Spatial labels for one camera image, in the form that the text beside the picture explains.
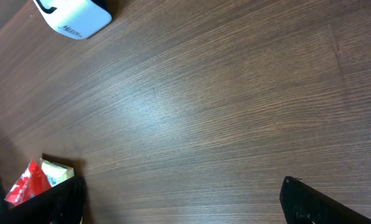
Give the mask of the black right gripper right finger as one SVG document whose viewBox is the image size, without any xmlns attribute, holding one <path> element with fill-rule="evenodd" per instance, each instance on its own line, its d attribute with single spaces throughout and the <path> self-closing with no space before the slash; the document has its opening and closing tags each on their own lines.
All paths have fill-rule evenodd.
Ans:
<svg viewBox="0 0 371 224">
<path fill-rule="evenodd" d="M 371 224 L 370 218 L 295 177 L 284 178 L 279 200 L 287 224 Z"/>
</svg>

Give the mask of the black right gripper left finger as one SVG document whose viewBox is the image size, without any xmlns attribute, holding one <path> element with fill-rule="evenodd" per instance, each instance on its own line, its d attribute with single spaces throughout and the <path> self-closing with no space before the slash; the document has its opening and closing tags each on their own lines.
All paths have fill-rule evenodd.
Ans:
<svg viewBox="0 0 371 224">
<path fill-rule="evenodd" d="M 80 224 L 87 199 L 82 176 L 72 177 L 0 215 L 0 224 Z"/>
</svg>

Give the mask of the red snack bag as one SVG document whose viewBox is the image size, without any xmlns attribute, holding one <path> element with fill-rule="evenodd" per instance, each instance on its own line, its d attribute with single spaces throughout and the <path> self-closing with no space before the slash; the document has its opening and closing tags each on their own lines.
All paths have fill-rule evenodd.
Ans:
<svg viewBox="0 0 371 224">
<path fill-rule="evenodd" d="M 5 201 L 18 206 L 50 188 L 47 176 L 38 164 L 31 160 L 26 170 L 7 193 Z"/>
</svg>

